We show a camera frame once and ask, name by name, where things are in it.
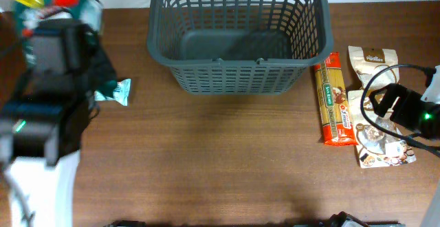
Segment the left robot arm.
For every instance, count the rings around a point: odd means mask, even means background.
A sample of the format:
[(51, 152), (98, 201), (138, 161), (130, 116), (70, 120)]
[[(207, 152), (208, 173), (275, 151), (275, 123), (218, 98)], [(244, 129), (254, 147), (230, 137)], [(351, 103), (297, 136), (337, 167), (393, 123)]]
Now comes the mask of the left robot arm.
[(99, 114), (95, 92), (113, 75), (98, 34), (49, 19), (24, 35), (36, 62), (1, 108), (1, 174), (13, 226), (71, 226), (82, 135)]

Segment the green Nescafe coffee bag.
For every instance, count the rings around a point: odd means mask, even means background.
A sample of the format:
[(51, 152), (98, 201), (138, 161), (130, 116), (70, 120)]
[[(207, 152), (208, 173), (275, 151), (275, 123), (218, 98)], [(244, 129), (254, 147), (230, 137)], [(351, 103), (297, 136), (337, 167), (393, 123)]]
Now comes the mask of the green Nescafe coffee bag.
[[(34, 29), (46, 19), (78, 19), (88, 24), (99, 35), (103, 31), (103, 9), (100, 0), (11, 0), (15, 31), (18, 35), (26, 29)], [(28, 67), (36, 64), (36, 59), (29, 41), (23, 44), (23, 54)], [(92, 63), (92, 79), (97, 93), (105, 98), (113, 97), (116, 90), (116, 71), (104, 51), (97, 54), (97, 62)]]

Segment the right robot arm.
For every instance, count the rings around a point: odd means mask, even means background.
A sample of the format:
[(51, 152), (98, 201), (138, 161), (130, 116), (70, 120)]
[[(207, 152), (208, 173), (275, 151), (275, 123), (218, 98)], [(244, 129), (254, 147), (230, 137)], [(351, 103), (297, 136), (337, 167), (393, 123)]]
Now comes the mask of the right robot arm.
[[(426, 76), (426, 90), (419, 94), (399, 83), (391, 83), (380, 89), (370, 91), (369, 88), (382, 74), (392, 69), (407, 67), (417, 69)], [(412, 133), (408, 136), (389, 131), (371, 120), (363, 107), (360, 108), (363, 117), (376, 129), (405, 141), (412, 147), (427, 151), (439, 157), (439, 147), (430, 146), (417, 141), (417, 138), (426, 140), (439, 139), (439, 66), (422, 67), (418, 65), (393, 65), (376, 73), (370, 79), (361, 96), (361, 100), (369, 98), (373, 111), (381, 118), (389, 109), (393, 112), (390, 120)]]

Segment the grey plastic basket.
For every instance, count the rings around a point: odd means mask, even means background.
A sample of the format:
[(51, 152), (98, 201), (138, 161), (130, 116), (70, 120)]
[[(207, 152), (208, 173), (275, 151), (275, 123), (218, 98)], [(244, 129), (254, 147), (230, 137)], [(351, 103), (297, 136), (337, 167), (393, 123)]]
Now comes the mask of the grey plastic basket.
[(333, 49), (328, 0), (151, 0), (147, 48), (192, 94), (282, 94)]

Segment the teal wet wipes packet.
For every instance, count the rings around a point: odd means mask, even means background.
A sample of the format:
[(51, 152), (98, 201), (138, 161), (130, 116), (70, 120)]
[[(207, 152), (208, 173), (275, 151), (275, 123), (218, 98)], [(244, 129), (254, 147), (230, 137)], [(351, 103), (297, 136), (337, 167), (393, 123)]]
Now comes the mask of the teal wet wipes packet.
[(122, 106), (129, 105), (129, 94), (131, 90), (131, 79), (127, 78), (120, 82), (111, 81), (102, 89), (106, 89), (106, 93), (95, 91), (94, 99), (96, 101), (116, 101)]

